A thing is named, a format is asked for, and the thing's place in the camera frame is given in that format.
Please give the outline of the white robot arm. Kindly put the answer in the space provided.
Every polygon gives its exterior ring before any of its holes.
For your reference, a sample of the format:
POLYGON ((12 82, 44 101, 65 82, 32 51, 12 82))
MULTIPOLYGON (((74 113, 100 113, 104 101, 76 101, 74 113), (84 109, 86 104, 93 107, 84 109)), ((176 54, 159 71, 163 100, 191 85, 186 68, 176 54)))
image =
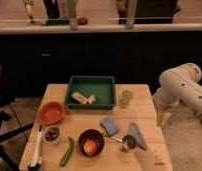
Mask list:
POLYGON ((201 78, 202 71, 194 63, 185 63, 160 74, 160 87, 153 95, 158 126, 166 123, 179 101, 202 116, 202 86, 198 84, 201 78))

